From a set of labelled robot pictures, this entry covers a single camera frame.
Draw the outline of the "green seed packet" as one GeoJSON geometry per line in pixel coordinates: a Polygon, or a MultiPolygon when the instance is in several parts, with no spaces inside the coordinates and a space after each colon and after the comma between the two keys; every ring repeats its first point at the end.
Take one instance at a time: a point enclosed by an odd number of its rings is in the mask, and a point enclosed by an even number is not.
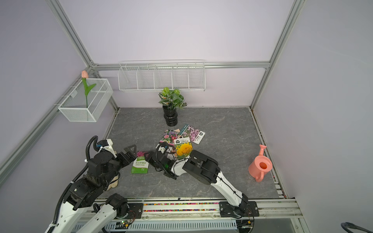
{"type": "Polygon", "coordinates": [[[131,173],[132,174],[147,174],[149,169],[149,162],[146,161],[144,156],[137,157],[133,162],[131,173]]]}

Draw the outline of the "yellow marigold seed packet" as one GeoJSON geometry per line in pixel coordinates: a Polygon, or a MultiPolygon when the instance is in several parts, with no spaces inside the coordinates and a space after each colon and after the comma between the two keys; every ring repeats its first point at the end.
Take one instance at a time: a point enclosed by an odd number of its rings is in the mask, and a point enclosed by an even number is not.
{"type": "Polygon", "coordinates": [[[193,147],[189,137],[178,138],[174,140],[174,157],[177,160],[188,157],[192,150],[193,147]]]}

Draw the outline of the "pink zinnia seed packet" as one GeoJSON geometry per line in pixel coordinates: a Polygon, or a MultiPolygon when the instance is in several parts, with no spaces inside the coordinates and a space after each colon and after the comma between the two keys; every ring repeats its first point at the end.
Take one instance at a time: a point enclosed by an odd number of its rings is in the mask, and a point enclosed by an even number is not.
{"type": "Polygon", "coordinates": [[[181,139],[180,130],[166,130],[157,144],[156,148],[161,145],[161,148],[167,148],[168,151],[175,151],[174,141],[181,139]]]}

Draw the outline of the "purple flower seed packet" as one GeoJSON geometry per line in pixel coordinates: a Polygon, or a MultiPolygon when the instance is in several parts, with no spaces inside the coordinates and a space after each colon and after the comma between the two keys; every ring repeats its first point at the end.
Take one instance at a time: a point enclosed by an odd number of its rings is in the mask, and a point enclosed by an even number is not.
{"type": "Polygon", "coordinates": [[[180,131],[179,135],[183,138],[188,137],[191,142],[199,145],[206,133],[189,124],[186,124],[180,131]]]}

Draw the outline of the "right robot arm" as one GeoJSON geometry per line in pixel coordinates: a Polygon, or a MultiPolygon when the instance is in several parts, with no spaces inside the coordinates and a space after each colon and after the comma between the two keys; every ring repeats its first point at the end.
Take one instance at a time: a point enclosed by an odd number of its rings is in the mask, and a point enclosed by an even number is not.
{"type": "Polygon", "coordinates": [[[156,171],[162,171],[166,177],[176,180],[187,173],[201,183],[213,186],[233,207],[237,218],[249,213],[248,197],[225,178],[215,159],[197,150],[191,150],[187,157],[181,160],[171,160],[166,155],[168,148],[169,144],[166,142],[158,144],[155,151],[144,153],[145,160],[156,171]]]}

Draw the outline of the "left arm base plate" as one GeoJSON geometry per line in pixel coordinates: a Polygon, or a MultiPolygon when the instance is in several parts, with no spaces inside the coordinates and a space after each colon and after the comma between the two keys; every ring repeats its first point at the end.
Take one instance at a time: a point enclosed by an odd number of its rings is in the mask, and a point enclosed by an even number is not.
{"type": "Polygon", "coordinates": [[[142,203],[127,203],[117,210],[117,219],[141,219],[144,205],[142,203]]]}

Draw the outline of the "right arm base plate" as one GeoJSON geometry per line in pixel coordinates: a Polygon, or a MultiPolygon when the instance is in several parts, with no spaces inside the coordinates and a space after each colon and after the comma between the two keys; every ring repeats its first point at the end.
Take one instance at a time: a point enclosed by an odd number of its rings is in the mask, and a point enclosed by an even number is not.
{"type": "Polygon", "coordinates": [[[228,202],[219,202],[221,217],[258,217],[259,211],[256,202],[249,201],[243,207],[230,205],[228,202]]]}

